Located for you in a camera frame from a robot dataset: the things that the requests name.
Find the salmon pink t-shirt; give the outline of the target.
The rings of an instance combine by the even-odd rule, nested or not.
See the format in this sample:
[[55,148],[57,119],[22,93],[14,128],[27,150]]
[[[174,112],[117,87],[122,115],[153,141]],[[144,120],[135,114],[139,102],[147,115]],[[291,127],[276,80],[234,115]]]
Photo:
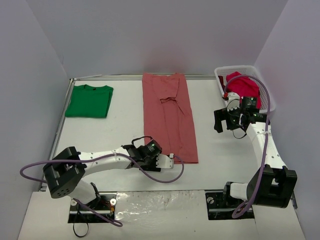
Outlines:
[[143,130],[165,155],[175,154],[186,164],[199,162],[193,113],[184,74],[142,75]]

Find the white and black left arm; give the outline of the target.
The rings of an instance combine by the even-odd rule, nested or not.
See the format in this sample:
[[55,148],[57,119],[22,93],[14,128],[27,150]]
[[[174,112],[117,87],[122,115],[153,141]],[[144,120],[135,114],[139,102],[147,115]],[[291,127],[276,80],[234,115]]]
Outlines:
[[127,170],[142,167],[145,171],[160,171],[166,166],[166,156],[155,141],[135,147],[123,145],[103,152],[79,152],[74,146],[66,148],[59,157],[67,161],[54,160],[43,167],[50,195],[53,199],[69,196],[82,202],[89,209],[97,208],[101,197],[93,183],[82,178],[113,169]]

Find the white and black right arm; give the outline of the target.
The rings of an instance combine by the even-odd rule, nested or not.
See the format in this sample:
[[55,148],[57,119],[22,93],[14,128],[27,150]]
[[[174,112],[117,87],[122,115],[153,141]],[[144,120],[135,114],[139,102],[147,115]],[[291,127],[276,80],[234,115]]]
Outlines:
[[243,130],[253,146],[258,170],[248,183],[227,182],[222,202],[229,207],[239,200],[251,205],[286,208],[291,200],[298,176],[280,157],[271,132],[269,114],[261,113],[256,97],[240,97],[230,92],[224,97],[226,107],[214,111],[214,129]]

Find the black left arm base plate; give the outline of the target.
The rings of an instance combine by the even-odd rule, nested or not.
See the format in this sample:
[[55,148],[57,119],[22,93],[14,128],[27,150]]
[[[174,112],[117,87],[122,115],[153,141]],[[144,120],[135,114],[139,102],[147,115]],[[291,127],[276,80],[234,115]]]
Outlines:
[[[115,219],[115,208],[117,204],[117,193],[116,192],[100,192],[101,200],[97,203],[96,206],[91,206],[98,214],[109,218],[111,220]],[[77,202],[73,199],[70,203],[69,215],[68,215],[69,224],[97,224],[97,223],[106,223],[103,219],[96,216],[89,210],[86,210],[82,206],[79,206]]]

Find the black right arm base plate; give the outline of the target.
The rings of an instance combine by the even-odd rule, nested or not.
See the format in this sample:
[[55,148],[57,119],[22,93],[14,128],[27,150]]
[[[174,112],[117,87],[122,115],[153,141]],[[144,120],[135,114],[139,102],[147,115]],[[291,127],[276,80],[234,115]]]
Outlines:
[[205,200],[207,208],[207,216],[210,221],[215,220],[243,220],[254,219],[254,211],[250,208],[242,216],[232,218],[235,209],[244,201],[237,198],[226,197],[222,189],[206,190]]

